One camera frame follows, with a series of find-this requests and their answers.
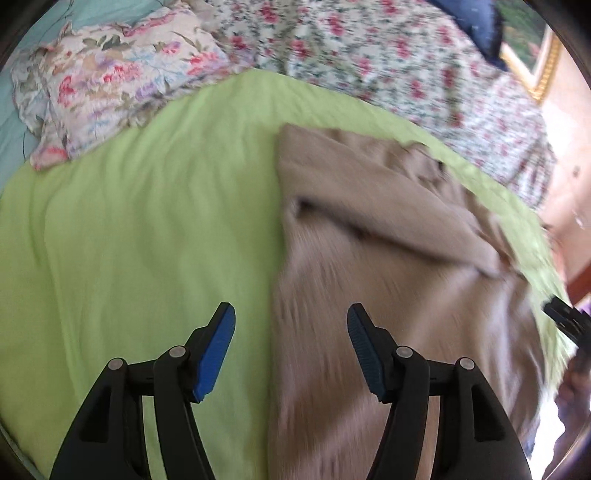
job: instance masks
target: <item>navy blue fabric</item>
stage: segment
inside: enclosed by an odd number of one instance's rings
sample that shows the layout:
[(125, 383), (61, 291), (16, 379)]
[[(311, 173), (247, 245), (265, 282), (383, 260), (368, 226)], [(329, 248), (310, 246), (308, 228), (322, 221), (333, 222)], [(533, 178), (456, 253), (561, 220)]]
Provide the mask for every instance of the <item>navy blue fabric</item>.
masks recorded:
[(428, 1), (453, 17), (489, 63), (506, 70), (505, 62), (499, 57), (503, 22), (495, 0)]

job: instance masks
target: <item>beige wall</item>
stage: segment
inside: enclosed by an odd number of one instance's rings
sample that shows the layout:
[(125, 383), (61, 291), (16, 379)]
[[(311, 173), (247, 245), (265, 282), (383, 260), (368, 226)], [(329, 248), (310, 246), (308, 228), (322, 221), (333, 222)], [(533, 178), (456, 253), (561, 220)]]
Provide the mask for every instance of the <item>beige wall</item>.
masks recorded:
[(542, 112), (558, 164), (541, 217), (553, 226), (571, 280), (591, 261), (591, 90), (564, 49)]

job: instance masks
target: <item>blue gripper pad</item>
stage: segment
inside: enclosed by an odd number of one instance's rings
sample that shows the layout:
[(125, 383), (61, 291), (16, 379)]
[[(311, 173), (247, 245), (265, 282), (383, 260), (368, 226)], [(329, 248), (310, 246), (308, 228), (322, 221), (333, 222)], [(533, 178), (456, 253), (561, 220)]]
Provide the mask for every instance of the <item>blue gripper pad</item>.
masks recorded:
[(359, 318), (355, 305), (352, 305), (347, 312), (347, 331), (369, 391), (376, 395), (380, 401), (383, 400), (386, 396), (386, 386), (382, 362)]
[(203, 401), (213, 390), (235, 329), (236, 313), (232, 306), (228, 306), (199, 362), (197, 384), (193, 389), (197, 401)]

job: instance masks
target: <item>floral blanket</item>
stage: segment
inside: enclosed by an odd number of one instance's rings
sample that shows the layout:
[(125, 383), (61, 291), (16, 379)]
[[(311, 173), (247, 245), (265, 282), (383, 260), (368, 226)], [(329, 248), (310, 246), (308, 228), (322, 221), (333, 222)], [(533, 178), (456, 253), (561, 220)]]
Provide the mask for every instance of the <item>floral blanket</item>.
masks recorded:
[(423, 0), (209, 0), (257, 67), (356, 96), (425, 128), (539, 207), (555, 163), (539, 107)]
[(212, 27), (212, 7), (195, 3), (197, 13), (175, 1), (134, 26), (75, 31), (68, 23), (56, 41), (23, 52), (12, 69), (14, 102), (40, 139), (33, 167), (77, 158), (128, 125), (144, 125), (170, 99), (252, 63), (226, 55), (203, 29)]

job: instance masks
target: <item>brown cloth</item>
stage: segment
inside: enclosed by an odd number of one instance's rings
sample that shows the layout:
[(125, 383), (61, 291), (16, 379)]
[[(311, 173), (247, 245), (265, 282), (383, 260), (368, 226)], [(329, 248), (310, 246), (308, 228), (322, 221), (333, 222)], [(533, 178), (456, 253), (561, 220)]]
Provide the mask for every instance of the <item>brown cloth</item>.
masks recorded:
[[(369, 473), (389, 406), (369, 392), (348, 337), (355, 302), (427, 359), (474, 359), (530, 439), (544, 358), (494, 215), (419, 144), (287, 125), (278, 171), (288, 252), (274, 299), (271, 480)], [(436, 438), (430, 408), (418, 480)]]

